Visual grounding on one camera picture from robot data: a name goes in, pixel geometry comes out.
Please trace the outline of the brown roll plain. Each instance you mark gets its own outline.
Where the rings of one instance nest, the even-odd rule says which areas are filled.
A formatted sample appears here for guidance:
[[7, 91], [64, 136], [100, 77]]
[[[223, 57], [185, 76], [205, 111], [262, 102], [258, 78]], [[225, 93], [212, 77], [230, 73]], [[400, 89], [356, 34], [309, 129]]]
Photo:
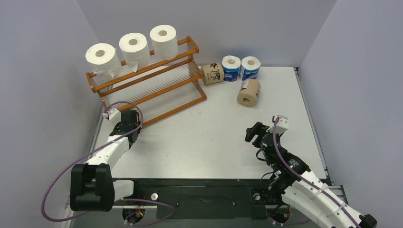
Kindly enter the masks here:
[[246, 79], [241, 83], [237, 101], [245, 107], [254, 107], [257, 104], [260, 93], [260, 82], [256, 79]]

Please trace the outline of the white toilet paper roll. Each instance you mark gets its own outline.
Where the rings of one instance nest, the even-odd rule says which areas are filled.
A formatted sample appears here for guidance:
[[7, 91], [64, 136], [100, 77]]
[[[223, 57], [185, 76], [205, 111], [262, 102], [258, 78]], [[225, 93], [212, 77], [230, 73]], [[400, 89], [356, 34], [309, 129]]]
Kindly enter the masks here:
[[178, 55], [176, 29], [171, 25], [159, 25], [151, 29], [150, 38], [154, 54], [160, 60], [173, 59]]
[[86, 51], [85, 58], [100, 80], [110, 81], [119, 77], [122, 72], [116, 49], [110, 44], [97, 43], [91, 46]]
[[151, 54], [146, 37], [141, 33], [128, 33], [119, 40], [126, 65], [137, 72], [151, 62]]

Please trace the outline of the orange wooden tiered shelf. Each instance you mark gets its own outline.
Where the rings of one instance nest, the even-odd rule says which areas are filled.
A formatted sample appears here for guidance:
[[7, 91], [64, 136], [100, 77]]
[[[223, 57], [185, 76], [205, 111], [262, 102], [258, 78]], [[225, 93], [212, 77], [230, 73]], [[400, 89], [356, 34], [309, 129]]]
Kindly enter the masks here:
[[99, 95], [104, 108], [118, 110], [140, 107], [144, 114], [143, 126], [149, 126], [207, 99], [199, 84], [202, 72], [194, 61], [199, 47], [192, 37], [178, 41], [179, 54], [170, 60], [159, 60], [150, 52], [149, 66], [134, 72], [122, 61], [121, 75], [102, 81], [94, 72], [86, 78], [92, 92]]

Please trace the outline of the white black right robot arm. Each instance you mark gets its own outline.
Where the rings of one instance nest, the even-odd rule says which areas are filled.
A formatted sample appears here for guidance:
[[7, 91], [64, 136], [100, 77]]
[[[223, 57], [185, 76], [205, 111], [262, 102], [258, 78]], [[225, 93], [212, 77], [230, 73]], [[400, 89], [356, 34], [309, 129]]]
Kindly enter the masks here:
[[245, 141], [263, 153], [262, 161], [272, 168], [268, 196], [297, 209], [321, 228], [375, 228], [377, 220], [362, 214], [341, 200], [298, 156], [280, 142], [288, 129], [286, 121], [276, 116], [273, 126], [257, 122], [246, 130]]

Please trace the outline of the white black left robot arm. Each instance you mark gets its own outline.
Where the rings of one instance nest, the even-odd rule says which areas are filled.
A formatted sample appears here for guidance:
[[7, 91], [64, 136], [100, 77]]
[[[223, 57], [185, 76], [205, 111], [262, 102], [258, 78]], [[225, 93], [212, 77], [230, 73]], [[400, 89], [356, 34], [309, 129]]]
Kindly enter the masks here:
[[71, 170], [70, 208], [73, 211], [104, 211], [124, 198], [129, 204], [141, 200], [142, 191], [132, 180], [113, 180], [111, 170], [137, 140], [141, 130], [140, 114], [124, 110], [110, 133], [106, 146], [83, 164]]

